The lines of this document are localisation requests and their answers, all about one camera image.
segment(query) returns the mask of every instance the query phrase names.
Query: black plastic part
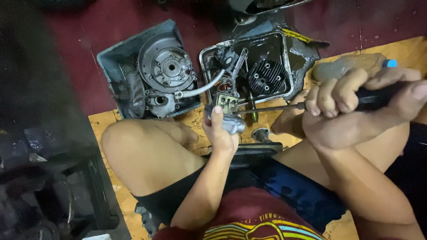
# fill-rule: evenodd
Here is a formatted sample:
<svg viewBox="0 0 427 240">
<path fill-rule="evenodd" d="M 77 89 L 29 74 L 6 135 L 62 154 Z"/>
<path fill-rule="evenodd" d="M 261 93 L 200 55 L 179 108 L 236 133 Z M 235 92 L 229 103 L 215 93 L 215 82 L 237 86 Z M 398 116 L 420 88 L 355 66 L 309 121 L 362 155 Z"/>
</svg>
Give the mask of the black plastic part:
<svg viewBox="0 0 427 240">
<path fill-rule="evenodd" d="M 356 111 L 375 111 L 387 106 L 390 99 L 404 88 L 406 84 L 405 82 L 397 82 L 393 85 L 373 91 L 360 88 L 356 92 L 356 96 L 359 99 L 359 105 Z"/>
</svg>

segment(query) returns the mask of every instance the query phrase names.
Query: leg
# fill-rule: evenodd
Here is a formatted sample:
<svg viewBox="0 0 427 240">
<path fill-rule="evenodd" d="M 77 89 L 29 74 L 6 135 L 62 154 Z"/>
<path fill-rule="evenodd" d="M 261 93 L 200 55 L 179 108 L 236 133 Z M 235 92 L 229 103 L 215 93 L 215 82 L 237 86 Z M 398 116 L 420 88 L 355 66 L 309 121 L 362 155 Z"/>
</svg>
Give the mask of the leg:
<svg viewBox="0 0 427 240">
<path fill-rule="evenodd" d="M 182 123 L 122 120 L 102 135 L 105 157 L 135 196 L 155 193 L 197 171 L 205 159 L 183 146 L 197 134 Z"/>
<path fill-rule="evenodd" d="M 293 102 L 303 101 L 305 95 L 306 93 L 301 93 Z M 272 125 L 273 133 L 288 133 L 300 138 L 305 137 L 301 129 L 301 114 L 301 110 L 284 111 Z M 408 136 L 409 123 L 405 123 L 385 131 L 375 139 L 357 145 L 356 149 L 379 170 L 385 172 L 402 152 Z M 308 140 L 301 141 L 273 158 L 315 182 L 330 188 L 329 177 Z"/>
</svg>

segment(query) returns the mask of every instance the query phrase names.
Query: metal tray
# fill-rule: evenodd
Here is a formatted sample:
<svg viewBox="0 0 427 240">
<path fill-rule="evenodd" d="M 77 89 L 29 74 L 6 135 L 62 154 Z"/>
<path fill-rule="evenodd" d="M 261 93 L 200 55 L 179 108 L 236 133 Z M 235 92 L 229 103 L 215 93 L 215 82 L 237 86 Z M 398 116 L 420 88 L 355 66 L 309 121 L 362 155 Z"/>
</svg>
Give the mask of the metal tray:
<svg viewBox="0 0 427 240">
<path fill-rule="evenodd" d="M 291 95 L 294 91 L 294 79 L 292 71 L 289 65 L 288 51 L 286 47 L 286 39 L 283 32 L 275 30 L 268 33 L 263 33 L 246 38 L 238 38 L 225 42 L 218 43 L 214 46 L 205 48 L 199 54 L 199 61 L 202 67 L 203 79 L 205 84 L 211 81 L 212 75 L 217 69 L 211 70 L 215 65 L 215 52 L 222 47 L 232 46 L 237 53 L 240 53 L 245 47 L 249 50 L 248 53 L 248 65 L 249 69 L 258 61 L 272 59 L 280 62 L 288 72 L 289 78 L 285 82 L 286 87 L 279 89 L 276 93 L 270 95 L 259 95 L 254 97 L 256 103 L 265 102 L 268 100 L 276 99 L 279 97 L 286 97 Z M 247 79 L 237 78 L 236 81 L 247 81 Z M 241 93 L 239 98 L 239 105 L 245 105 L 248 103 L 248 96 L 245 93 Z M 209 90 L 206 94 L 208 101 L 212 102 L 212 93 Z"/>
</svg>

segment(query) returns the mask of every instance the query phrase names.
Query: red painted floor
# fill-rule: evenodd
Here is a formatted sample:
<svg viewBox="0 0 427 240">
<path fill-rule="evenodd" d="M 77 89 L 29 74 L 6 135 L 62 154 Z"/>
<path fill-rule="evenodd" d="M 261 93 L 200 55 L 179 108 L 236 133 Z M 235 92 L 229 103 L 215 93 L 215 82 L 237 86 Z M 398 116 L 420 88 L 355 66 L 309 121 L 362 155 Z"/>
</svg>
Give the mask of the red painted floor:
<svg viewBox="0 0 427 240">
<path fill-rule="evenodd" d="M 168 11 L 153 0 L 97 0 L 79 13 L 46 14 L 46 23 L 70 76 L 83 112 L 116 108 L 96 55 L 166 19 L 177 23 L 192 62 L 200 51 L 220 42 L 209 0 L 176 0 Z M 427 34 L 425 0 L 313 0 L 286 10 L 300 33 L 329 41 L 322 57 L 365 49 Z"/>
</svg>

